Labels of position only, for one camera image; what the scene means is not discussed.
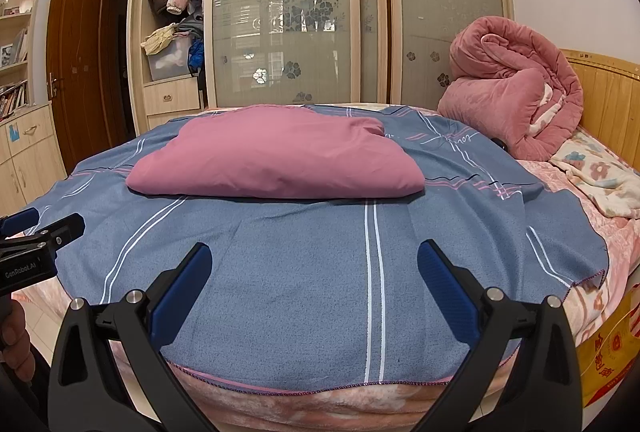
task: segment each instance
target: wardrobe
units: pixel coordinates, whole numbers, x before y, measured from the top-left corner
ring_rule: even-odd
[[[129,0],[129,88],[140,134],[205,108],[392,102],[434,109],[450,83],[449,45],[511,0],[203,0],[207,102],[197,80],[154,82],[145,37],[166,23]]]

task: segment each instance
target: blue gripper pad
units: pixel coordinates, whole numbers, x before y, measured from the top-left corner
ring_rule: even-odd
[[[156,351],[175,340],[211,274],[209,247],[202,245],[186,261],[187,265],[178,273],[149,316],[150,342]]]
[[[34,227],[40,220],[40,214],[35,208],[27,208],[12,216],[8,216],[0,223],[0,237],[11,237],[27,228]]]
[[[418,271],[458,342],[480,338],[478,309],[428,241],[418,248]]]

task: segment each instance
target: pink pillow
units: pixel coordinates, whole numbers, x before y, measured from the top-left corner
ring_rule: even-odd
[[[137,162],[142,194],[267,199],[402,197],[424,176],[382,122],[260,105],[187,122]]]

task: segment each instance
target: picture frame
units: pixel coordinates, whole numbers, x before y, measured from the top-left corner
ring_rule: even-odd
[[[13,46],[13,44],[0,46],[0,67],[8,66],[11,62],[11,50]]]

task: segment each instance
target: rolled pink quilt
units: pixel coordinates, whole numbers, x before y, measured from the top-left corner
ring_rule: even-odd
[[[547,161],[582,116],[582,87],[564,54],[528,26],[477,19],[451,44],[454,82],[438,113],[489,138],[516,159]]]

